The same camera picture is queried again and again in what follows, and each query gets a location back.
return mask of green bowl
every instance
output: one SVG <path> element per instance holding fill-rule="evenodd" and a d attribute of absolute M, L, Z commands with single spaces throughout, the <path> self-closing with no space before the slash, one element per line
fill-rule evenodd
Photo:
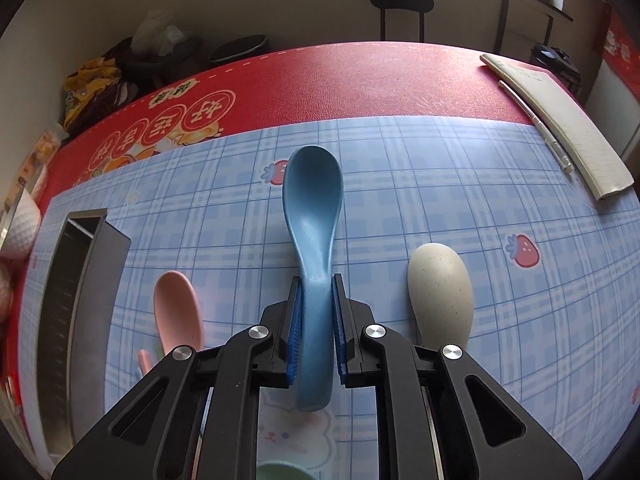
<path fill-rule="evenodd" d="M 306 469 L 289 462 L 263 462 L 255 470 L 256 480 L 316 480 Z"/>

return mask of white speckled spoon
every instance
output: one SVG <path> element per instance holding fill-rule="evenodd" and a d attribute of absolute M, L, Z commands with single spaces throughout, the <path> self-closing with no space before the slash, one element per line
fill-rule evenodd
<path fill-rule="evenodd" d="M 466 349 L 474 319 L 474 295 L 465 264 L 442 244 L 424 244 L 409 260 L 409 297 L 422 344 Z"/>

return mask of black stool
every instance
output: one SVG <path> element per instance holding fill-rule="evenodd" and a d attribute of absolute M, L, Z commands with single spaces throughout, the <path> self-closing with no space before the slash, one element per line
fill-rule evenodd
<path fill-rule="evenodd" d="M 420 14 L 420 43 L 424 43 L 424 15 L 433 10 L 433 0 L 369 0 L 380 9 L 380 40 L 385 41 L 385 11 L 387 9 L 414 10 Z"/>
<path fill-rule="evenodd" d="M 240 59 L 267 54 L 269 51 L 269 40 L 265 35 L 247 36 L 219 46 L 209 57 L 209 64 L 213 68 Z"/>

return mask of yellow cloth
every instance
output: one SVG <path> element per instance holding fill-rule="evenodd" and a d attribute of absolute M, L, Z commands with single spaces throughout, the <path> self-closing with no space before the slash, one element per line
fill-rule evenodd
<path fill-rule="evenodd" d="M 65 97 L 65 124 L 69 126 L 91 99 L 107 86 L 120 80 L 115 59 L 98 57 L 82 64 L 77 73 L 66 78 L 62 85 Z"/>

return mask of blue plaid tablecloth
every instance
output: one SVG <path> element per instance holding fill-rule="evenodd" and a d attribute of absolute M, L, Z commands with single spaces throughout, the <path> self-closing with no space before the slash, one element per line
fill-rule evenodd
<path fill-rule="evenodd" d="M 344 173 L 334 272 L 376 321 L 411 340 L 412 251 L 440 242 L 464 260 L 474 287 L 469 353 L 592 474 L 622 435 L 640 392 L 640 205 L 629 190 L 596 204 L 566 177 L 532 126 L 438 117 L 294 124 L 189 146 L 131 164 L 60 194 L 44 217 L 20 312 L 24 413 L 46 459 L 35 395 L 40 301 L 68 212 L 108 208 L 132 240 L 111 322 L 105 409 L 138 380 L 136 355 L 159 344 L 156 279 L 193 282 L 206 344 L 217 346 L 286 298 L 297 274 L 270 176 L 305 144 L 330 150 Z M 513 259 L 526 237 L 539 262 Z M 336 380 L 329 407 L 298 420 L 289 393 L 262 396 L 258 459 L 307 466 L 318 479 L 376 478 L 371 390 Z M 287 428 L 304 426 L 301 449 Z"/>

